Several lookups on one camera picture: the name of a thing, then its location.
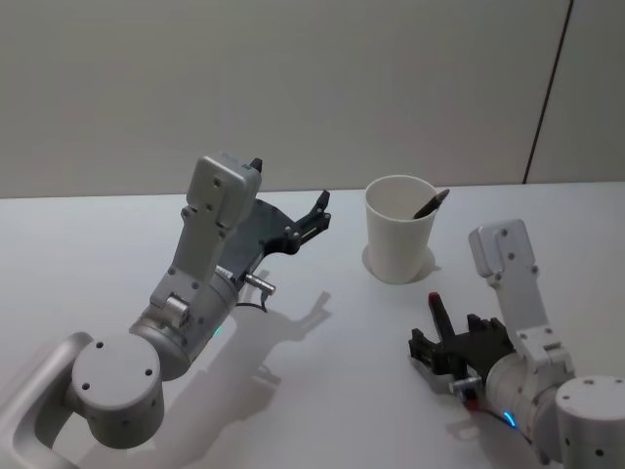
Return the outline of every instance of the white table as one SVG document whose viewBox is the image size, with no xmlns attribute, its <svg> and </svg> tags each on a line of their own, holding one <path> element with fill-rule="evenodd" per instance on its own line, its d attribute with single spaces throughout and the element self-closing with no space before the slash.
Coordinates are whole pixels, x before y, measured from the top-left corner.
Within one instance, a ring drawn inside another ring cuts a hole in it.
<svg viewBox="0 0 625 469">
<path fill-rule="evenodd" d="M 298 217 L 316 192 L 263 198 Z M 72 417 L 55 448 L 87 469 L 539 468 L 513 430 L 431 392 L 406 357 L 410 330 L 435 337 L 432 290 L 458 330 L 466 314 L 499 316 L 467 235 L 520 217 L 578 372 L 625 375 L 623 201 L 625 184 L 453 189 L 430 242 L 436 267 L 390 286 L 362 264 L 362 192 L 333 192 L 330 230 L 262 264 L 278 285 L 271 313 L 235 311 L 165 385 L 152 441 L 103 448 Z M 183 205 L 179 195 L 1 200 L 0 384 L 47 340 L 125 331 L 169 265 Z"/>
</svg>

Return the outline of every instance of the blue led light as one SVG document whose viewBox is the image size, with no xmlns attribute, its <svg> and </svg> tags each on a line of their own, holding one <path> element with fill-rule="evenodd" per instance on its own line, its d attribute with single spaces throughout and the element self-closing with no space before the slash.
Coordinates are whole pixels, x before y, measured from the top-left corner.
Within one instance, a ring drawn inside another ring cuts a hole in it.
<svg viewBox="0 0 625 469">
<path fill-rule="evenodd" d="M 504 418 L 508 421 L 508 424 L 512 428 L 517 428 L 517 422 L 515 421 L 515 417 L 508 410 L 504 410 Z"/>
</svg>

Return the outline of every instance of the white paper cup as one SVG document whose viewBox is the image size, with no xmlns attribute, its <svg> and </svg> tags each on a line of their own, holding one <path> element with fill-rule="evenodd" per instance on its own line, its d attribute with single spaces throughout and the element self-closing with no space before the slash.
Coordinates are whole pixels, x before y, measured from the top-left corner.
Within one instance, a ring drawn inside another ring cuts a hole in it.
<svg viewBox="0 0 625 469">
<path fill-rule="evenodd" d="M 375 277 L 385 283 L 407 283 L 419 273 L 437 211 L 417 220 L 412 217 L 436 194 L 430 183 L 413 176 L 386 176 L 367 187 L 368 251 Z"/>
</svg>

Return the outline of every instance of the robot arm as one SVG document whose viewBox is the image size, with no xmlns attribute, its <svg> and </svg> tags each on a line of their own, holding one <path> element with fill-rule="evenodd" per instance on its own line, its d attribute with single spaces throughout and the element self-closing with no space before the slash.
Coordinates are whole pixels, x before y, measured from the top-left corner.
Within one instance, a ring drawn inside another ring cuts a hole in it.
<svg viewBox="0 0 625 469">
<path fill-rule="evenodd" d="M 0 407 L 0 467 L 74 469 L 51 450 L 72 412 L 111 448 L 135 447 L 158 430 L 162 382 L 188 370 L 244 283 L 261 288 L 264 300 L 274 292 L 253 275 L 263 258 L 294 254 L 329 226 L 328 192 L 299 222 L 256 200 L 261 170 L 259 159 L 240 165 L 225 153 L 200 158 L 174 260 L 141 317 L 129 334 L 99 341 L 74 334 L 24 374 Z"/>
<path fill-rule="evenodd" d="M 430 380 L 449 375 L 448 392 L 468 409 L 487 409 L 518 429 L 543 463 L 563 462 L 566 469 L 625 467 L 623 381 L 574 378 L 570 355 L 545 314 L 523 221 L 478 228 L 469 240 L 506 326 L 470 315 L 469 332 L 456 335 L 433 294 L 440 342 L 412 331 L 410 356 L 418 369 Z"/>
</svg>

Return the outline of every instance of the gray wall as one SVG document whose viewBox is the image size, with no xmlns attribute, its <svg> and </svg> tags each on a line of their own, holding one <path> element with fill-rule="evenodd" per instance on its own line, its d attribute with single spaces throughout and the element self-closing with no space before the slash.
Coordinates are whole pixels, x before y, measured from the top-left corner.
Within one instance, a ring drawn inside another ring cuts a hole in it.
<svg viewBox="0 0 625 469">
<path fill-rule="evenodd" d="M 0 196 L 518 183 L 565 0 L 4 0 Z"/>
<path fill-rule="evenodd" d="M 575 0 L 529 182 L 625 180 L 625 2 Z"/>
</svg>

